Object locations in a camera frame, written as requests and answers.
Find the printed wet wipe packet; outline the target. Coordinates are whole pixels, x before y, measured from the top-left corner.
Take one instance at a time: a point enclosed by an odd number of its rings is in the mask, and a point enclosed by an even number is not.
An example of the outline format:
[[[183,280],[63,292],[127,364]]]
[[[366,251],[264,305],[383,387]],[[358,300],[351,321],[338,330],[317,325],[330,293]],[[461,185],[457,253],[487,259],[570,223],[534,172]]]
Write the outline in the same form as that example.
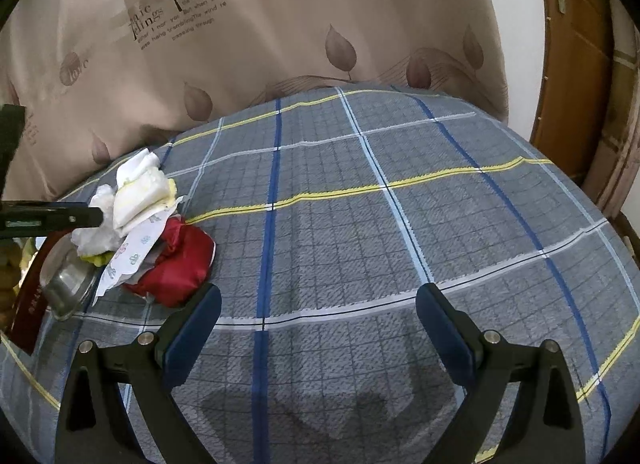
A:
[[[142,262],[162,235],[167,220],[175,213],[181,201],[182,198],[178,197],[171,206],[149,215],[131,229],[103,270],[93,295],[92,306],[107,291],[124,283],[140,269]]]

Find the brown wooden door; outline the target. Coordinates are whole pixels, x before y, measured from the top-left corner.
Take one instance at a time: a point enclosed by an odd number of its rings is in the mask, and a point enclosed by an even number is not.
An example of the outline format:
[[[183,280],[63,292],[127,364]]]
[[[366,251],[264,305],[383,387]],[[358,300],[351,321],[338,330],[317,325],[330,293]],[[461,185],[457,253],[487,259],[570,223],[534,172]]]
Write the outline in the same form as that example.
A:
[[[578,184],[597,150],[613,49],[610,0],[544,0],[544,70],[530,142]]]

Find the beige leaf print curtain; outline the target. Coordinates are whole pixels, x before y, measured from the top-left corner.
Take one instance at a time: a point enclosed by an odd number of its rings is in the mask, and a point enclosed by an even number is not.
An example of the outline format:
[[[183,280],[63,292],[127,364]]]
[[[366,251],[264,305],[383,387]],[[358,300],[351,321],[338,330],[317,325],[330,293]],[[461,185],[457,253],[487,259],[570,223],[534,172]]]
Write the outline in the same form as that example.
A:
[[[26,110],[4,196],[52,199],[137,146],[360,82],[506,120],[491,0],[20,0],[1,31],[1,98]]]

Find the white yellow mesh cloth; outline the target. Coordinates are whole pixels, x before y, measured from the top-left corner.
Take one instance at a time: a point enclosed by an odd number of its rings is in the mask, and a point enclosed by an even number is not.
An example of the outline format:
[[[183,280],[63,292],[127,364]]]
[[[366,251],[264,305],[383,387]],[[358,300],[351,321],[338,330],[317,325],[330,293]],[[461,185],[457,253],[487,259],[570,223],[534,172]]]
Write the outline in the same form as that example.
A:
[[[148,149],[139,151],[116,171],[113,225],[126,236],[150,216],[175,205],[177,187],[160,169],[160,158]]]

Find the red fabric pouch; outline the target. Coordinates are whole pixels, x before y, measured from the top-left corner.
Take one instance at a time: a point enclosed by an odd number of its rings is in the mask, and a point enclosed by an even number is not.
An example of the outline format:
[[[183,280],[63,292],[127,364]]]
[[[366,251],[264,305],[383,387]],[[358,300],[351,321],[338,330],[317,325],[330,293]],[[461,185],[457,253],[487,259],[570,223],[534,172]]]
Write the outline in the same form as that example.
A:
[[[206,232],[171,217],[160,236],[158,254],[122,286],[141,298],[178,308],[207,281],[215,254],[216,243]]]

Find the red gold tin tray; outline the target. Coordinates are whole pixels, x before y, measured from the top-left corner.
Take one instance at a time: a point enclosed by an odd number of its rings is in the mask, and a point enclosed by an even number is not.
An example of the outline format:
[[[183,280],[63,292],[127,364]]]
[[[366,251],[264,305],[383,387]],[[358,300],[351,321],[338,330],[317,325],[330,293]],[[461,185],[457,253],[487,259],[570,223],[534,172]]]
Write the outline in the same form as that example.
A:
[[[34,353],[42,320],[48,306],[48,299],[44,296],[40,284],[42,267],[52,249],[71,231],[71,229],[67,229],[54,232],[46,237],[40,250],[35,254],[35,258],[32,259],[32,264],[20,285],[20,291],[13,307],[12,322],[4,331],[8,340],[29,356]]]

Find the white plastic bag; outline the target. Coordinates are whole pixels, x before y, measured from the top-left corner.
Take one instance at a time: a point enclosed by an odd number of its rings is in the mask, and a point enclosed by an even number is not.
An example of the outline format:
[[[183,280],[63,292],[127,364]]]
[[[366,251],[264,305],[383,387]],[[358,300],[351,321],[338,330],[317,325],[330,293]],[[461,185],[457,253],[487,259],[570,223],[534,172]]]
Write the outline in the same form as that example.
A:
[[[102,184],[96,189],[89,205],[98,207],[103,213],[102,223],[95,228],[83,228],[73,231],[70,240],[76,246],[80,257],[94,257],[105,253],[114,253],[119,249],[122,239],[114,229],[115,192],[113,187]]]

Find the grey plaid table cloth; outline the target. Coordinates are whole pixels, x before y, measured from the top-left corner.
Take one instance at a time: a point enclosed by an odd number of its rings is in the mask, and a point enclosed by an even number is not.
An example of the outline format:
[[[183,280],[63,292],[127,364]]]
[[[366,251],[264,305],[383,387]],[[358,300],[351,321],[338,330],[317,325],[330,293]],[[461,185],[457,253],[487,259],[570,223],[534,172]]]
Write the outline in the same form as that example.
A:
[[[417,463],[463,399],[416,316],[561,347],[586,459],[639,450],[639,270],[588,196],[445,94],[277,98],[157,146],[217,251],[221,317],[174,397],[221,463]]]

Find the steel bowl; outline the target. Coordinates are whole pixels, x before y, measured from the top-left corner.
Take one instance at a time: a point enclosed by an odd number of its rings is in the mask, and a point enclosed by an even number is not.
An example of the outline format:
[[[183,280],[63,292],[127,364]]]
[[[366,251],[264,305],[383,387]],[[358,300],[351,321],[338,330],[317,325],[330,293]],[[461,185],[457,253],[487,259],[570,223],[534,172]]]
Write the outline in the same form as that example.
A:
[[[69,319],[90,296],[98,279],[98,268],[79,257],[70,234],[59,239],[44,257],[39,276],[52,317]]]

